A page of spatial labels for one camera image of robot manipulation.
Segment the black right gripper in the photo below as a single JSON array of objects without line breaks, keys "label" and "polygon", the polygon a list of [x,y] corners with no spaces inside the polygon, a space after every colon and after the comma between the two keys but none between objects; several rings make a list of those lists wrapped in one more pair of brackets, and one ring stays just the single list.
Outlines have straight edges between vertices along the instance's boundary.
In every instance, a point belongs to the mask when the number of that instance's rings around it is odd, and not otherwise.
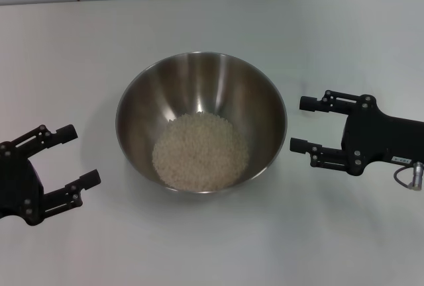
[{"label": "black right gripper", "polygon": [[348,115],[343,134],[343,151],[291,138],[290,151],[310,155],[310,166],[363,174],[368,164],[386,162],[411,167],[423,162],[423,123],[384,114],[371,95],[356,96],[326,90],[322,98],[302,96],[302,111]]}]

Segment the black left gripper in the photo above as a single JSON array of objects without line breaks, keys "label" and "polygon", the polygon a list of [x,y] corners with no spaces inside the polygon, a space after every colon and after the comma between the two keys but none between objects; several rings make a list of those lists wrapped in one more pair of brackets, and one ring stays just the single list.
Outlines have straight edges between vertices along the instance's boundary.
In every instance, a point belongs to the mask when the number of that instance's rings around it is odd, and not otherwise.
[{"label": "black left gripper", "polygon": [[43,196],[44,189],[29,160],[45,149],[66,144],[77,137],[72,124],[56,132],[42,124],[12,142],[1,143],[1,218],[18,216],[28,225],[36,226],[43,219],[83,205],[81,191],[101,183],[96,169]]}]

